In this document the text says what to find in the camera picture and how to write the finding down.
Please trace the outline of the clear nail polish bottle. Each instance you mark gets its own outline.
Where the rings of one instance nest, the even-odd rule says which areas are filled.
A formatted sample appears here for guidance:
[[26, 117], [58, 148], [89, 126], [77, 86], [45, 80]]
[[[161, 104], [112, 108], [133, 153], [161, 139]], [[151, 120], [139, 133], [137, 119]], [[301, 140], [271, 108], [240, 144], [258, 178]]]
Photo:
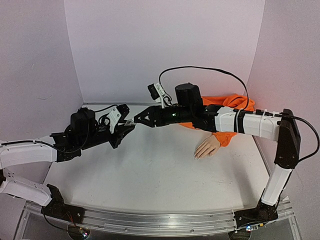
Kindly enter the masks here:
[[128, 119], [125, 124], [125, 126], [135, 126], [136, 123], [132, 119]]

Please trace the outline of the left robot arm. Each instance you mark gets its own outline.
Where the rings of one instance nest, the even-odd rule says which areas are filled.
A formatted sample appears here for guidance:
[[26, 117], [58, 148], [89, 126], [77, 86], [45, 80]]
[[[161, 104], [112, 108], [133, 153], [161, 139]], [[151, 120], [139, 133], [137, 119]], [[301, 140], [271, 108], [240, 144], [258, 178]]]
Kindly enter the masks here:
[[116, 149], [124, 137], [134, 130], [127, 120], [130, 109], [126, 104], [106, 107], [107, 114], [96, 118], [97, 111], [81, 107], [70, 117], [63, 132], [49, 136], [0, 143], [0, 191], [47, 207], [56, 218], [64, 218], [67, 206], [54, 198], [55, 188], [15, 176], [8, 167], [38, 163], [66, 162], [82, 155], [82, 151], [110, 143]]

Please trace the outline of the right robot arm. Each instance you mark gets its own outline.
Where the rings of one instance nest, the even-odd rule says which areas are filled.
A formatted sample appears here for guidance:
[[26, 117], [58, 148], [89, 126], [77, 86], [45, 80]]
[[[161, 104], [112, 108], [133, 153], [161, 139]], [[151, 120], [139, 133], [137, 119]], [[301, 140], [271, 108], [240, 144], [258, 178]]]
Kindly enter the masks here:
[[175, 94], [177, 104], [150, 106], [137, 114], [134, 122], [151, 128], [191, 123], [206, 132], [245, 134], [277, 142], [275, 167], [260, 198], [262, 204], [274, 206], [299, 162], [301, 137], [292, 111], [285, 109], [281, 114], [210, 104], [191, 83], [176, 86]]

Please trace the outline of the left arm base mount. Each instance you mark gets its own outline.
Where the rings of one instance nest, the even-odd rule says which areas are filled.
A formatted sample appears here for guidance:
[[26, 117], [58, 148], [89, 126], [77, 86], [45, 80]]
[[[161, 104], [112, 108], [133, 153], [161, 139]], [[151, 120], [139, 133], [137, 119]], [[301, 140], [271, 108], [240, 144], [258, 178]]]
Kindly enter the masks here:
[[85, 214], [83, 207], [66, 204], [60, 190], [51, 184], [46, 185], [50, 191], [51, 200], [43, 206], [41, 213], [46, 217], [72, 222], [74, 225], [82, 224]]

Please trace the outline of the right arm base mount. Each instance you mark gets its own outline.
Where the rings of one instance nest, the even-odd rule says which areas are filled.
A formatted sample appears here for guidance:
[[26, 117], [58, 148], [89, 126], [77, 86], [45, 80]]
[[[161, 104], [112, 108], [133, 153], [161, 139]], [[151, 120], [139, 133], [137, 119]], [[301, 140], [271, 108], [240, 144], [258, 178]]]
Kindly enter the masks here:
[[268, 205], [260, 199], [254, 208], [237, 210], [234, 212], [235, 226], [237, 230], [247, 226], [266, 224], [278, 219], [278, 201], [274, 205]]

